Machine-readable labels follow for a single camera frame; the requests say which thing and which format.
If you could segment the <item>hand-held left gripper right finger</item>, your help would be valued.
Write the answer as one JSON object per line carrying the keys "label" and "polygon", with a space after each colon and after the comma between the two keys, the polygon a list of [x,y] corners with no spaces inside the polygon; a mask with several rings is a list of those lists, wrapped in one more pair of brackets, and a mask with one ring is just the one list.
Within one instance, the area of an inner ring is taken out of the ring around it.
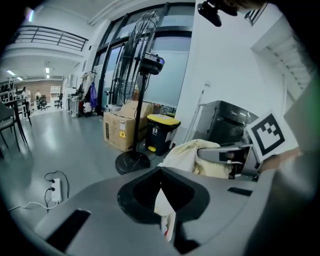
{"label": "hand-held left gripper right finger", "polygon": [[175,234],[159,247],[162,256],[248,256],[265,210],[274,172],[258,182],[201,176],[161,167],[179,196]]}

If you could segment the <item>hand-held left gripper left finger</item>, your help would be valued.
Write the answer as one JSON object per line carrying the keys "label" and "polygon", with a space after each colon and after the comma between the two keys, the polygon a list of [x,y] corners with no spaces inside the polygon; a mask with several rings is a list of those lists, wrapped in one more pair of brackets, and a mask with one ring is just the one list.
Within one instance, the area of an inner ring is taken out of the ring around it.
{"label": "hand-held left gripper left finger", "polygon": [[96,182],[50,211],[35,228],[48,254],[170,255],[161,217],[134,197],[134,186],[153,173],[141,170]]}

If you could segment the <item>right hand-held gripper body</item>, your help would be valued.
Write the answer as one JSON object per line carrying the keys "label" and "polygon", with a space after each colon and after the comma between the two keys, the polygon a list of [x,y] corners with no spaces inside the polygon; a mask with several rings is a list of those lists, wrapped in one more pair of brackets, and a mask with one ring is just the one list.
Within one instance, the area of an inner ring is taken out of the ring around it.
{"label": "right hand-held gripper body", "polygon": [[299,156],[299,147],[279,152],[286,143],[286,135],[277,118],[269,113],[244,129],[242,144],[239,146],[252,145],[251,151],[244,164],[232,164],[240,166],[242,173],[253,172],[255,175],[276,169],[285,161]]}

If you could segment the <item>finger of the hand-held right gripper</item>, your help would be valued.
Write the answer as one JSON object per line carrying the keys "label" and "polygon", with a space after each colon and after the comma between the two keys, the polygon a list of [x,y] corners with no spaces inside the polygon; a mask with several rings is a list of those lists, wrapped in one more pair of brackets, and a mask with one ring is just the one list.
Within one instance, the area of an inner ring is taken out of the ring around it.
{"label": "finger of the hand-held right gripper", "polygon": [[198,157],[217,164],[244,164],[252,145],[200,148]]}

